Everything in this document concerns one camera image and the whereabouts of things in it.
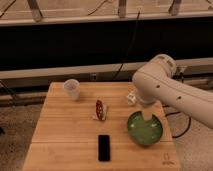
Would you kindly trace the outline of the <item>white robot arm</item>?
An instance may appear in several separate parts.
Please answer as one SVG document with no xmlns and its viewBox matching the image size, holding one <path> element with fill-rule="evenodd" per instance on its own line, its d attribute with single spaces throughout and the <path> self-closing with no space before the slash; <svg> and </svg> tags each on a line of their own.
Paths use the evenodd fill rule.
<svg viewBox="0 0 213 171">
<path fill-rule="evenodd" d="M 156 55 L 138 69 L 132 82 L 139 101 L 160 100 L 213 129 L 213 93 L 174 80 L 176 70 L 175 60 L 166 54 Z"/>
</svg>

